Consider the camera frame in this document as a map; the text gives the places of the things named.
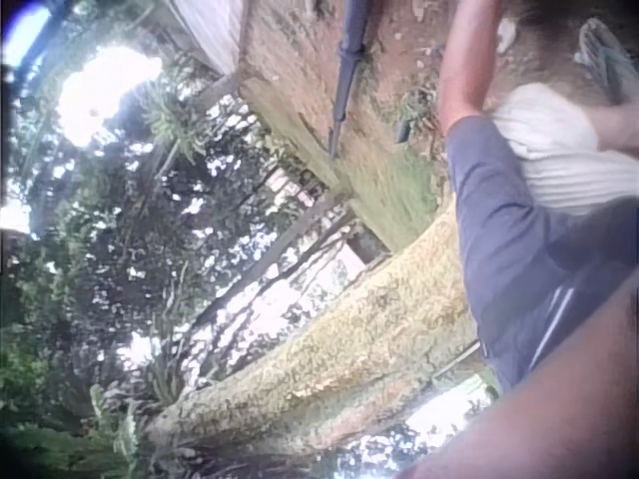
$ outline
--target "blue sleeve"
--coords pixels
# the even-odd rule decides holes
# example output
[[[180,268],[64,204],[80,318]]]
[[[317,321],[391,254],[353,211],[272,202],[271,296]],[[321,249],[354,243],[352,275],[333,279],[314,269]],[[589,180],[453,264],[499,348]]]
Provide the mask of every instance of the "blue sleeve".
[[[446,149],[464,285],[480,326],[484,307],[565,231],[567,217],[535,204],[521,161],[489,118],[457,122]]]

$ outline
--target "roof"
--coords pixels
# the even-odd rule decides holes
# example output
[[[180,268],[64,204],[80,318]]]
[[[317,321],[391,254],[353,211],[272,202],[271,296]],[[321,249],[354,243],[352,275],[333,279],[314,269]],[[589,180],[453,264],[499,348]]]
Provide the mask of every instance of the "roof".
[[[231,75],[238,68],[246,0],[173,0],[181,20],[191,31],[214,68]]]

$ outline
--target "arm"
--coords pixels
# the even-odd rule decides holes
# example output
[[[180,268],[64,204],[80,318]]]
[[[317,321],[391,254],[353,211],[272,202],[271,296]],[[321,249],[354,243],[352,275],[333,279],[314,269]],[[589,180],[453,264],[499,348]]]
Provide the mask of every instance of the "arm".
[[[439,74],[442,133],[464,117],[481,115],[496,62],[502,0],[458,0]]]
[[[399,477],[637,477],[638,286],[636,271],[525,382]]]

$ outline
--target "mossy tree trunk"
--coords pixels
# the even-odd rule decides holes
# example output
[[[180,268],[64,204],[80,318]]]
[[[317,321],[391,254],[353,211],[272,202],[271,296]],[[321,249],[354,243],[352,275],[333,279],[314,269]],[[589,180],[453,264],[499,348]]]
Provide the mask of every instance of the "mossy tree trunk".
[[[169,407],[148,437],[161,448],[322,451],[406,417],[432,393],[433,374],[474,339],[451,205],[300,333]]]

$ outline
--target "dirt ground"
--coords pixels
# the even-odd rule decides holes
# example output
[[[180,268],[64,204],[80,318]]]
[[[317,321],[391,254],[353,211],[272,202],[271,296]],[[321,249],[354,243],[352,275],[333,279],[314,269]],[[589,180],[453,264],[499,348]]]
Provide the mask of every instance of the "dirt ground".
[[[351,205],[391,250],[402,249],[430,224],[449,197],[443,141],[435,115],[436,84],[448,29],[448,1],[378,0],[366,31],[367,54],[351,90],[340,155],[331,162],[327,133],[337,81],[343,3],[256,0],[249,16],[241,93],[264,121],[288,138],[329,186],[352,193]],[[517,18],[517,8],[508,16]],[[519,25],[498,59],[488,106],[516,86],[549,83],[589,105],[604,97],[573,61],[581,18],[551,42]],[[408,143],[394,141],[401,119],[416,119]]]

